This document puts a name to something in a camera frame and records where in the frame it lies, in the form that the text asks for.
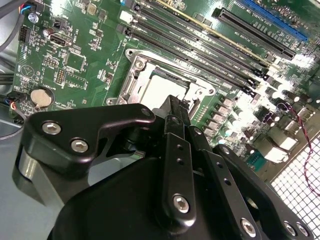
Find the gray cable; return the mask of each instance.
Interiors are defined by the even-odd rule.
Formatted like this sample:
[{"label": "gray cable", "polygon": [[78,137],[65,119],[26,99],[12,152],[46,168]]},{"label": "gray cable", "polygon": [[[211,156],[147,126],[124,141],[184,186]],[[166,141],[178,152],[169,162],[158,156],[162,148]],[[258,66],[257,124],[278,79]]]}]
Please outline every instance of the gray cable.
[{"label": "gray cable", "polygon": [[8,15],[14,10],[18,10],[18,8],[26,2],[27,0],[13,0],[8,2],[6,5],[0,7],[0,19],[2,19],[4,16]]},{"label": "gray cable", "polygon": [[0,56],[0,65],[5,67],[6,69],[9,69],[10,71],[14,72],[15,71],[15,66],[11,64],[11,62],[8,62],[4,58]]},{"label": "gray cable", "polygon": [[17,35],[17,33],[19,32],[23,22],[24,22],[25,16],[22,14],[19,14],[18,20],[16,21],[16,24],[12,30],[12,32],[10,33],[9,37],[7,38],[7,40],[5,40],[5,42],[0,46],[0,53],[6,49],[6,47],[8,47],[8,45],[13,41],[13,39],[15,38],[15,36]]},{"label": "gray cable", "polygon": [[[15,109],[13,111],[15,111],[17,114],[19,114],[23,118],[23,120],[26,121],[27,117],[26,117],[26,115],[23,114],[22,111],[20,111],[19,109]],[[17,136],[18,134],[20,134],[23,130],[24,130],[24,128],[22,126],[19,130],[15,131],[15,132],[13,132],[11,134],[8,134],[8,135],[5,135],[5,136],[1,136],[0,137],[0,141],[13,138],[14,136]]]}]

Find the ram slot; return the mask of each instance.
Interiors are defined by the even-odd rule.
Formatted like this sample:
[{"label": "ram slot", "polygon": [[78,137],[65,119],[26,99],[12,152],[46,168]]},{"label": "ram slot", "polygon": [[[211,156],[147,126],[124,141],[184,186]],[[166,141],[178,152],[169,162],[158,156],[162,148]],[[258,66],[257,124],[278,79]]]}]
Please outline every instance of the ram slot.
[{"label": "ram slot", "polygon": [[213,68],[216,68],[217,71],[220,71],[223,74],[228,74],[230,76],[233,76],[235,80],[237,80],[238,82],[240,82],[244,85],[246,83],[251,84],[252,82],[253,83],[255,82],[254,79],[251,79],[251,78],[245,76],[242,72],[236,70],[233,67],[226,65],[225,63],[219,62],[218,60],[216,60],[215,58],[213,58],[212,56],[210,56],[204,52],[200,52],[199,50],[194,49],[193,47],[187,45],[187,43],[185,43],[181,40],[177,40],[177,38],[171,37],[168,34],[164,35],[163,32],[156,29],[154,26],[145,24],[144,22],[139,22],[137,24],[137,27],[139,27],[139,28],[143,27],[143,28],[147,29],[148,31],[156,33],[161,38],[173,42],[176,46],[179,46],[180,48],[184,49],[184,51],[189,51],[189,52],[193,53],[195,56],[197,56],[201,60],[199,62],[208,63]]},{"label": "ram slot", "polygon": [[[152,7],[156,8],[158,11],[161,11],[162,13],[165,14],[171,14],[170,12],[163,10],[161,7],[159,6],[153,6]],[[153,10],[151,10],[150,8],[146,8],[146,7],[142,7],[140,10],[140,14],[145,17],[147,20],[151,20],[161,26],[163,26],[164,28],[167,28],[170,31],[176,31],[179,32],[179,34],[184,37],[184,38],[189,38],[190,40],[193,41],[197,41],[198,43],[201,43],[203,46],[205,46],[208,50],[210,50],[212,53],[216,54],[216,55],[220,55],[222,58],[224,58],[226,61],[229,61],[230,63],[234,64],[234,65],[239,65],[242,68],[244,68],[245,70],[247,70],[248,72],[251,72],[253,74],[256,74],[259,77],[263,77],[264,73],[262,71],[262,67],[259,63],[259,61],[255,61],[255,65],[259,65],[260,67],[256,67],[253,66],[249,63],[246,63],[245,61],[238,59],[236,57],[232,57],[232,55],[229,55],[225,52],[223,52],[221,49],[219,49],[218,47],[214,46],[213,44],[210,44],[209,42],[206,42],[204,39],[201,40],[201,38],[196,35],[194,32],[198,31],[197,29],[193,29],[194,32],[188,31],[186,30],[186,28],[184,27],[184,25],[187,25],[189,28],[194,28],[195,26],[192,24],[189,24],[187,22],[181,22],[182,20],[180,18],[178,18],[177,16],[174,16],[174,19],[181,22],[179,25],[175,25],[173,23],[171,23],[170,21],[168,21],[168,18],[164,18],[163,16],[161,16],[160,14],[154,12]],[[207,36],[211,41],[213,42],[217,42],[220,45],[223,45],[224,48],[230,49],[232,51],[234,51],[234,54],[238,55],[239,57],[243,58],[243,59],[248,59],[250,58],[249,55],[244,54],[243,52],[241,52],[239,49],[234,48],[232,45],[229,45],[228,43],[225,43],[224,41],[214,38],[212,36]]]},{"label": "ram slot", "polygon": [[132,32],[132,37],[140,40],[141,42],[145,42],[148,43],[152,46],[155,46],[157,48],[160,48],[162,51],[166,51],[174,56],[177,57],[177,59],[182,60],[182,61],[186,61],[194,66],[196,66],[196,68],[198,68],[199,70],[203,71],[204,73],[208,74],[209,76],[213,76],[219,80],[225,81],[229,84],[231,84],[232,86],[235,86],[239,89],[246,89],[248,88],[247,86],[245,86],[244,84],[241,84],[240,82],[236,81],[235,79],[213,69],[210,66],[207,66],[203,63],[200,63],[199,61],[197,61],[196,59],[191,58],[188,55],[185,55],[184,53],[179,52],[178,50],[176,50],[175,48],[164,44],[152,37],[150,37],[149,35],[146,35],[145,33],[143,33],[142,31],[136,31],[131,29]]}]

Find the perforated metal panel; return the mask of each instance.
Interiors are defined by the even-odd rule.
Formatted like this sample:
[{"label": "perforated metal panel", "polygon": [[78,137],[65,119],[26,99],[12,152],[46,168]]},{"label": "perforated metal panel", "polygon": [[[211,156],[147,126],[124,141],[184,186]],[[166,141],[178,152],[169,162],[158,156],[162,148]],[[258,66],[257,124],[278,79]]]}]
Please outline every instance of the perforated metal panel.
[{"label": "perforated metal panel", "polygon": [[[314,154],[308,164],[308,173],[312,186],[320,189],[320,135],[312,142]],[[304,176],[304,163],[308,156],[307,147],[283,172],[271,183],[277,194],[313,231],[316,240],[320,240],[320,197],[307,187]]]}]

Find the screw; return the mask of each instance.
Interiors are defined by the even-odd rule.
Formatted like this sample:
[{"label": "screw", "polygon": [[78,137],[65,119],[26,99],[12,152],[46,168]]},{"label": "screw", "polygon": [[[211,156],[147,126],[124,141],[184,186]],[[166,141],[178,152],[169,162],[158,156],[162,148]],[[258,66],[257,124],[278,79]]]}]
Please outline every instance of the screw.
[{"label": "screw", "polygon": [[183,196],[175,196],[173,198],[173,205],[179,212],[186,214],[189,212],[189,203]]},{"label": "screw", "polygon": [[225,154],[230,154],[229,150],[226,147],[223,146],[221,149],[222,151],[224,151]]},{"label": "screw", "polygon": [[297,235],[296,231],[294,230],[294,228],[289,223],[284,222],[284,226],[292,236],[296,236]]},{"label": "screw", "polygon": [[141,60],[137,60],[134,65],[135,65],[137,70],[142,70],[145,67],[144,62],[141,61]]},{"label": "screw", "polygon": [[251,222],[249,222],[247,219],[242,218],[241,219],[241,225],[243,230],[251,237],[251,238],[255,238],[256,237],[256,230],[254,228],[254,226],[251,224]]},{"label": "screw", "polygon": [[74,140],[71,142],[71,148],[77,153],[84,153],[88,150],[88,144],[83,140]]},{"label": "screw", "polygon": [[39,17],[37,14],[31,12],[29,15],[28,15],[28,20],[33,23],[33,24],[37,24],[39,22]]},{"label": "screw", "polygon": [[304,228],[304,226],[302,226],[300,223],[296,223],[296,226],[298,227],[298,229],[300,230],[300,232],[303,233],[303,235],[305,235],[306,237],[309,236],[309,233],[307,232],[307,230]]},{"label": "screw", "polygon": [[46,134],[57,135],[61,132],[61,127],[55,122],[46,122],[42,125],[42,130]]},{"label": "screw", "polygon": [[194,128],[194,131],[197,133],[197,134],[199,134],[199,135],[201,135],[202,134],[202,131],[199,129],[199,128]]},{"label": "screw", "polygon": [[148,117],[151,116],[151,113],[150,113],[150,112],[148,111],[148,109],[146,109],[146,108],[142,108],[142,109],[141,109],[141,112],[142,112],[144,115],[148,116]]}]

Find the black pcie slot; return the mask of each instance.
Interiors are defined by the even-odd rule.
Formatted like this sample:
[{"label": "black pcie slot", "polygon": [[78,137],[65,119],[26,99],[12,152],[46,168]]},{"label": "black pcie slot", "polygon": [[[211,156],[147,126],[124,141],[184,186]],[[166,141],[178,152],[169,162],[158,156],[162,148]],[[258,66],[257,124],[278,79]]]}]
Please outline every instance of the black pcie slot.
[{"label": "black pcie slot", "polygon": [[237,31],[242,32],[244,35],[260,44],[262,47],[275,53],[276,55],[292,60],[296,53],[291,49],[287,48],[280,42],[277,42],[272,37],[266,35],[264,32],[254,28],[249,23],[243,21],[236,15],[233,15],[228,10],[222,8],[218,9],[213,13],[220,21],[228,24]]}]

